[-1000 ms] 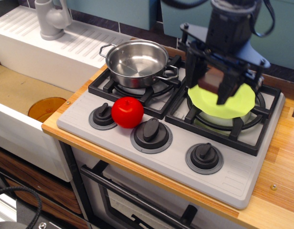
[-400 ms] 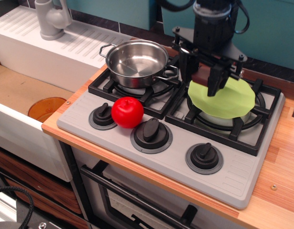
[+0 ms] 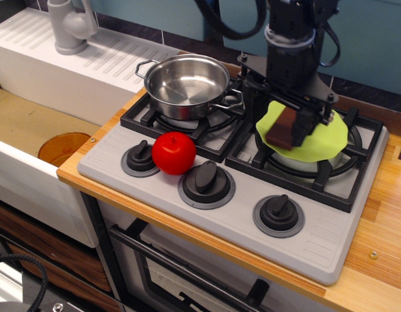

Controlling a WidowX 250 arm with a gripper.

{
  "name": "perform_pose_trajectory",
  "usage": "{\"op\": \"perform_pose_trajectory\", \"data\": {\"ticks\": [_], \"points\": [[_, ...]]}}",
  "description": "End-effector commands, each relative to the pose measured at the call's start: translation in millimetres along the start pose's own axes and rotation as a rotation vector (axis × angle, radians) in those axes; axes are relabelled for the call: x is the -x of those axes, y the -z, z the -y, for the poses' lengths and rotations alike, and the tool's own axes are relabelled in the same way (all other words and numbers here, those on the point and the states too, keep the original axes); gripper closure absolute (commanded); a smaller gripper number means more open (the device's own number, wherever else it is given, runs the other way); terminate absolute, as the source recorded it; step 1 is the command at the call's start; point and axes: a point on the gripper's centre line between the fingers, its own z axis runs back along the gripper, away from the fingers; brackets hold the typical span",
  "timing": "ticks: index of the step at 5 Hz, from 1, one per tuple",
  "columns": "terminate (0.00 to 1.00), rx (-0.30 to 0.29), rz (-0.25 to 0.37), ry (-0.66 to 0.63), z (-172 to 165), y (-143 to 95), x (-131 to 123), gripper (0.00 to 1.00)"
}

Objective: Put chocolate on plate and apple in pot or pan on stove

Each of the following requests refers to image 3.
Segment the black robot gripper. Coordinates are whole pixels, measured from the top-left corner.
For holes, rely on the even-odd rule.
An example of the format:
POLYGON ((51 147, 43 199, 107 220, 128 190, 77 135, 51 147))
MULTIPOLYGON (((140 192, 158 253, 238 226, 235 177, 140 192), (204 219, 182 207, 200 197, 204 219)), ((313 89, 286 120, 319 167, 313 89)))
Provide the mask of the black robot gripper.
POLYGON ((319 66, 334 65, 339 52, 327 63, 320 61, 325 34, 339 46, 338 37, 329 25, 311 27, 298 39, 287 38, 266 26, 267 56, 239 57, 247 119, 257 123, 267 113, 271 99, 292 108, 293 147, 301 146, 318 124, 327 125, 333 120, 333 104, 338 95, 321 81, 317 70, 319 66))

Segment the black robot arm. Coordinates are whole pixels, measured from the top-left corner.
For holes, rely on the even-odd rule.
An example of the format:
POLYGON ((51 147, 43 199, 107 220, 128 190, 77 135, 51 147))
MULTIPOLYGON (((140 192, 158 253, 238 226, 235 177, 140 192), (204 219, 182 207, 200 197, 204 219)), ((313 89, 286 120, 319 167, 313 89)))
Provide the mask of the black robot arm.
POLYGON ((320 78, 324 35, 337 37, 328 20, 337 1, 268 1, 265 57, 240 56, 248 118, 256 124, 264 101, 276 100, 287 113, 276 119, 264 141, 285 150, 301 146, 318 124, 328 125, 338 95, 320 78))

